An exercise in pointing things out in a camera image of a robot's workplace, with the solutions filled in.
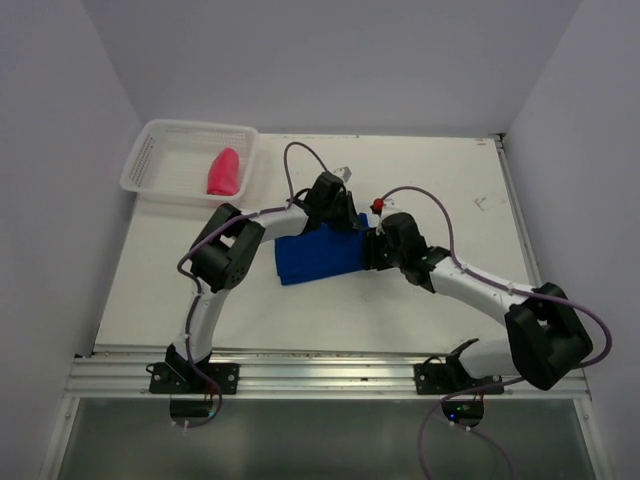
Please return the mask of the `blue microfiber towel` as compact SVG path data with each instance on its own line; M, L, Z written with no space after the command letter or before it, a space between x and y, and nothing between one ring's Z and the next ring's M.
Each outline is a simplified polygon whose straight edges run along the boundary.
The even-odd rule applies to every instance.
M323 224L317 230L274 241L276 272L291 286L362 271L364 231L338 231Z

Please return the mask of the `pink microfiber towel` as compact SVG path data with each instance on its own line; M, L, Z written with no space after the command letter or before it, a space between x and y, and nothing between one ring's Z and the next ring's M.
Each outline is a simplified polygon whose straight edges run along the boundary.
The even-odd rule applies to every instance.
M213 160L207 175L206 193L233 196L239 191L240 157L232 148L224 148Z

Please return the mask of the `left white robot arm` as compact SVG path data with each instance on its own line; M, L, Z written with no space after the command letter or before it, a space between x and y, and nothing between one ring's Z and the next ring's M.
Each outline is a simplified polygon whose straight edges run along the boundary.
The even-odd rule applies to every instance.
M311 188L282 206L249 212L224 203L215 210L177 266L194 288L182 331L165 355L172 386L185 393L213 387L205 365L214 329L227 296L246 277L261 244L323 225L338 231L361 226L345 185L349 175L349 169L323 172Z

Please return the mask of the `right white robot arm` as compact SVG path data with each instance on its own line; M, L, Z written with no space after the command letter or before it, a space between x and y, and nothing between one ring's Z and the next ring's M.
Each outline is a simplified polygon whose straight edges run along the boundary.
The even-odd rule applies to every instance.
M479 280L459 266L450 250L430 246L408 213L378 213L363 238L367 270L398 269L412 285L460 301L498 322L502 338L465 341L446 355L439 374L451 389L468 392L494 376L519 376L540 390L551 389L593 351L593 343L564 291Z

